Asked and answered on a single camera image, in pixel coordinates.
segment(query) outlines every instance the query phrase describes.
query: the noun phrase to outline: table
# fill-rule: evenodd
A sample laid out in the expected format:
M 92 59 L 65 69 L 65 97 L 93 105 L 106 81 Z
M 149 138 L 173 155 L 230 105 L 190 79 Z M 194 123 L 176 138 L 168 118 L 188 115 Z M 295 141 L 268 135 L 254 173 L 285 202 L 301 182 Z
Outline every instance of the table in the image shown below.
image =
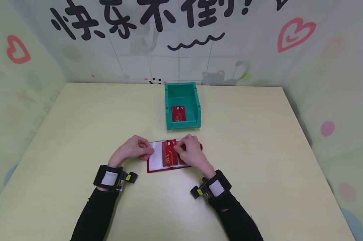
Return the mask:
M 196 135 L 265 241 L 354 241 L 279 87 L 198 86 L 202 127 L 166 130 L 164 87 L 67 83 L 0 196 L 0 241 L 69 240 L 99 165 L 132 135 Z M 226 240 L 193 168 L 131 160 L 107 240 Z

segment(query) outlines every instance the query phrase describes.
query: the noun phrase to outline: smiley face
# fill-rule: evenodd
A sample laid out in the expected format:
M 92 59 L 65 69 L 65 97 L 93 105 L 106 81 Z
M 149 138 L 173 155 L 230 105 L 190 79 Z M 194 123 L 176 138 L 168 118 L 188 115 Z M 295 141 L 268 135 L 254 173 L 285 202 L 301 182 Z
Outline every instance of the smiley face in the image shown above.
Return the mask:
M 156 83 L 156 78 L 152 78 L 153 82 L 152 81 L 149 81 L 150 84 L 161 84 L 161 79 L 158 79 L 159 83 Z

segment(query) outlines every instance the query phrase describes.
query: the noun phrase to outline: black wrist strap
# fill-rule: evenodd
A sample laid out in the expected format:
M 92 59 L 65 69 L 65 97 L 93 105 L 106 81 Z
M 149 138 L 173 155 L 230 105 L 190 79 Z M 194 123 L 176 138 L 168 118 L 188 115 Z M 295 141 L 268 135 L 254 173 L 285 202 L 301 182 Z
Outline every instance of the black wrist strap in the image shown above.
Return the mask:
M 211 179 L 203 178 L 202 185 L 195 186 L 191 190 L 191 194 L 194 198 L 198 198 L 201 195 L 206 195 L 209 198 L 220 199 L 225 196 L 231 189 L 231 184 L 227 178 L 223 175 L 222 171 L 216 170 L 216 175 Z
M 112 168 L 107 165 L 101 165 L 98 169 L 93 185 L 105 188 L 109 191 L 114 191 L 116 190 L 122 171 L 122 167 Z
M 107 189 L 108 191 L 122 191 L 124 181 L 135 183 L 138 175 L 123 171 L 123 167 L 112 168 L 106 165 L 100 166 L 93 185 Z

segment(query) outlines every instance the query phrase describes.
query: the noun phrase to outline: hand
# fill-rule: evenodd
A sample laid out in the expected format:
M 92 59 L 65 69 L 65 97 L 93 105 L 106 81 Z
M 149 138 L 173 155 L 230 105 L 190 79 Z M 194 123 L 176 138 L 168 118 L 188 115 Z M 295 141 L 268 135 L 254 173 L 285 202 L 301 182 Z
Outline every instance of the hand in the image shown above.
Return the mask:
M 148 160 L 154 149 L 151 147 L 147 139 L 134 135 L 129 138 L 115 153 L 108 162 L 109 167 L 120 167 L 128 158 L 139 157 L 141 160 Z
M 186 145 L 186 150 L 183 150 L 182 145 Z M 200 149 L 200 142 L 196 136 L 188 134 L 174 146 L 174 149 L 186 164 L 197 168 L 206 178 L 210 179 L 216 175 L 214 167 Z

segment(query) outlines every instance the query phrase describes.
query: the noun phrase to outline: red heart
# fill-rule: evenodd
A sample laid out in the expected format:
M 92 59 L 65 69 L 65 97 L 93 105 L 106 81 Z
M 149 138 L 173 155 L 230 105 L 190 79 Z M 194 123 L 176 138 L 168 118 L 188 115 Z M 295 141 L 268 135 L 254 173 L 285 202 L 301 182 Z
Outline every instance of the red heart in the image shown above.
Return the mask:
M 292 24 L 297 25 L 297 28 L 295 29 L 294 34 L 299 33 L 304 28 L 309 28 L 309 32 L 307 33 L 306 36 L 301 38 L 298 42 L 295 42 L 295 43 L 283 48 L 283 46 L 282 46 L 283 36 L 285 35 L 285 32 L 286 32 L 287 28 Z M 278 36 L 278 53 L 281 53 L 281 52 L 286 51 L 288 49 L 294 48 L 295 46 L 298 46 L 301 43 L 303 43 L 304 41 L 306 41 L 313 34 L 316 26 L 317 26 L 316 23 L 313 23 L 313 22 L 303 24 L 303 19 L 302 18 L 294 18 L 290 22 L 286 23 L 283 26 L 283 28 L 282 28 L 281 32 L 279 33 L 279 36 Z M 298 37 L 290 38 L 290 36 L 288 35 L 286 37 L 286 42 L 291 43 L 293 41 L 296 41 L 297 39 L 298 39 Z
M 17 49 L 14 46 L 14 43 L 17 43 L 21 47 L 21 49 L 24 53 L 24 56 L 22 56 L 20 58 L 15 58 L 13 56 L 13 54 L 17 51 Z M 24 64 L 24 63 L 30 61 L 31 56 L 29 54 L 29 51 L 27 50 L 26 46 L 22 43 L 22 41 L 17 36 L 15 36 L 15 35 L 7 36 L 7 44 L 9 45 L 9 48 L 7 48 L 6 54 L 13 63 Z

